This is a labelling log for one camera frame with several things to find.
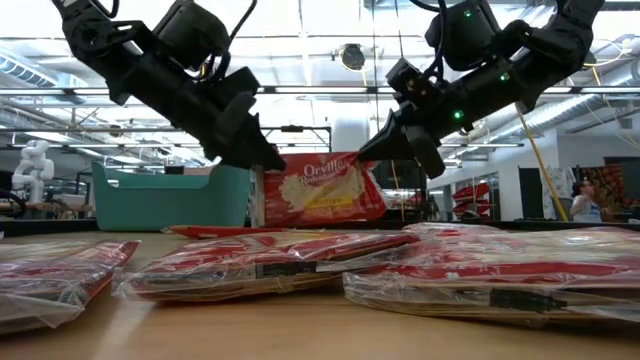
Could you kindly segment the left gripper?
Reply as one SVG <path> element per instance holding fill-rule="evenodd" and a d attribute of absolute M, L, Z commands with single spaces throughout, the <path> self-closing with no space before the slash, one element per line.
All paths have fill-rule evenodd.
<path fill-rule="evenodd" d="M 206 84 L 176 77 L 151 88 L 149 106 L 172 125 L 197 140 L 207 157 L 219 155 L 225 164 L 283 171 L 286 162 L 261 131 L 260 114 L 249 114 L 254 95 L 239 93 L 229 102 L 215 102 Z"/>

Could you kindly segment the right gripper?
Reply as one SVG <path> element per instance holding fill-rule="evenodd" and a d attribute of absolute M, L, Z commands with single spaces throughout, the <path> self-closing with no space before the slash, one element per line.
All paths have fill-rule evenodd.
<path fill-rule="evenodd" d="M 360 161 L 413 160 L 435 179 L 445 171 L 441 139 L 518 100 L 524 72 L 516 64 L 484 65 L 451 82 L 434 83 L 442 97 L 390 110 L 384 127 L 359 151 Z"/>

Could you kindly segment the shelf with red bins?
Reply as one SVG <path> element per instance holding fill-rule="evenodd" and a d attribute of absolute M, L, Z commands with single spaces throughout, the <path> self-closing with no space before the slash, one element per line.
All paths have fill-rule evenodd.
<path fill-rule="evenodd" d="M 467 214 L 495 220 L 499 217 L 498 195 L 498 188 L 488 181 L 472 183 L 453 194 L 452 213 L 459 218 Z"/>

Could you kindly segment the teal plastic basket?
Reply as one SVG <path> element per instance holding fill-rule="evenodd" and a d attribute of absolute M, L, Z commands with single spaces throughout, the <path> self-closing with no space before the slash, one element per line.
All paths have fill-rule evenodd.
<path fill-rule="evenodd" d="M 102 231 L 149 232 L 173 225 L 242 226 L 250 172 L 227 165 L 207 175 L 132 174 L 92 165 Z"/>

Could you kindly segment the black tall panel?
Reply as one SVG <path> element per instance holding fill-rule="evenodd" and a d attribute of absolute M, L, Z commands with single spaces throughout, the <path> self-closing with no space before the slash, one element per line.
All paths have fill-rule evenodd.
<path fill-rule="evenodd" d="M 538 168 L 518 168 L 522 213 L 526 220 L 543 219 L 543 193 Z"/>

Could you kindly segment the white hanging coat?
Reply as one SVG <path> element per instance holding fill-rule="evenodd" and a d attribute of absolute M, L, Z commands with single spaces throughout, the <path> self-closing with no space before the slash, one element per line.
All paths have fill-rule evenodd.
<path fill-rule="evenodd" d="M 558 200 L 562 205 L 567 219 L 571 221 L 572 216 L 570 214 L 570 208 L 573 201 L 572 185 L 575 182 L 575 176 L 573 175 L 570 168 L 553 168 L 551 166 L 547 166 L 546 172 L 549 176 L 549 179 L 551 180 L 551 184 L 555 188 L 556 195 L 558 196 Z M 562 216 L 556 212 L 556 202 L 544 175 L 541 175 L 541 182 L 544 218 L 549 220 L 562 221 Z"/>

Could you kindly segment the person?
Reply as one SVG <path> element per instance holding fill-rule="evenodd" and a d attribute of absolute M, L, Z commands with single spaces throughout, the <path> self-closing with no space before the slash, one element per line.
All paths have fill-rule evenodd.
<path fill-rule="evenodd" d="M 588 180 L 573 184 L 572 205 L 570 214 L 574 222 L 601 223 L 602 213 L 594 201 L 594 187 Z"/>

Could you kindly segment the dark patterned cloth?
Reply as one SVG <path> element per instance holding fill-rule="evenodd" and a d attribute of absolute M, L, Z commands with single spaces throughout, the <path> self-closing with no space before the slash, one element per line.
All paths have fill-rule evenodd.
<path fill-rule="evenodd" d="M 580 178 L 594 187 L 595 202 L 601 208 L 622 210 L 627 206 L 623 193 L 623 180 L 619 165 L 581 167 Z"/>

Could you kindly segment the white humanoid robot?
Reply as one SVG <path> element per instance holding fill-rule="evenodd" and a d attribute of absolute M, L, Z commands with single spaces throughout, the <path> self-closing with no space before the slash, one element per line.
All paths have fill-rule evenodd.
<path fill-rule="evenodd" d="M 12 190 L 17 194 L 28 192 L 29 203 L 40 203 L 44 198 L 44 182 L 52 180 L 55 164 L 46 156 L 50 144 L 45 140 L 30 140 L 21 149 L 21 159 L 12 175 Z"/>

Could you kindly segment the black metal frame rig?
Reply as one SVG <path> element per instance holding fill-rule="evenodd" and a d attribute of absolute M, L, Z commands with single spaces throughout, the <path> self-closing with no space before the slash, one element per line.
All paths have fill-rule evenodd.
<path fill-rule="evenodd" d="M 267 141 L 278 148 L 281 154 L 327 153 L 332 151 L 332 129 L 284 125 L 262 127 Z"/>

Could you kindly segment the black wall monitor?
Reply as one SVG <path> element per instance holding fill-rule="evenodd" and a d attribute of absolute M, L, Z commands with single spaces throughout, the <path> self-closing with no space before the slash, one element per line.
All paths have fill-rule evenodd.
<path fill-rule="evenodd" d="M 371 174 L 382 189 L 418 189 L 423 183 L 422 169 L 413 160 L 380 161 Z"/>

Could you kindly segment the black aluminium table frame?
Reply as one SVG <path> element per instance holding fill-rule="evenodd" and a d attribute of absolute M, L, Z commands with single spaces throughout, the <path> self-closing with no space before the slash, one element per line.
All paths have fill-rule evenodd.
<path fill-rule="evenodd" d="M 579 229 L 587 227 L 609 226 L 622 228 L 632 231 L 640 231 L 640 224 L 630 223 L 577 223 L 577 222 L 559 222 L 559 221 L 486 221 L 472 222 L 467 221 L 471 225 L 488 225 L 502 230 L 509 231 L 551 231 L 551 230 L 567 230 Z M 328 225 L 306 226 L 306 229 L 330 229 L 330 230 L 400 230 L 408 226 L 408 222 L 380 220 L 380 221 L 356 221 L 346 223 L 334 223 Z M 15 220 L 0 222 L 0 231 L 4 232 L 6 237 L 19 237 L 28 235 L 44 235 L 74 232 L 93 232 L 98 231 L 97 221 L 95 219 L 82 220 Z"/>

